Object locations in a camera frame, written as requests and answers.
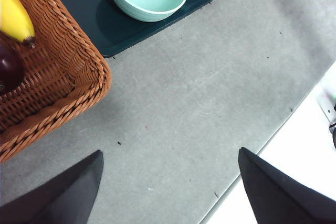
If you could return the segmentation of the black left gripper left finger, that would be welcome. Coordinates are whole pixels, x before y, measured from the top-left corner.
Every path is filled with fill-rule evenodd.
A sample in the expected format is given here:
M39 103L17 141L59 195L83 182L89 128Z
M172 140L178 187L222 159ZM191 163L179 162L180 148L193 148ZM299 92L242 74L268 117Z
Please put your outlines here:
M103 152L93 152L43 185L1 206L1 223L87 223L103 166Z

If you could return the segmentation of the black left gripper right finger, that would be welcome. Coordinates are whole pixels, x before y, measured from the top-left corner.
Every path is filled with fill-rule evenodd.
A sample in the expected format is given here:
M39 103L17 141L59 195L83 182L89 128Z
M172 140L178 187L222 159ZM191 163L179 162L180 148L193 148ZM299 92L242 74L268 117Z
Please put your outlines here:
M335 223L335 200L297 182L244 147L238 152L238 165L258 223Z

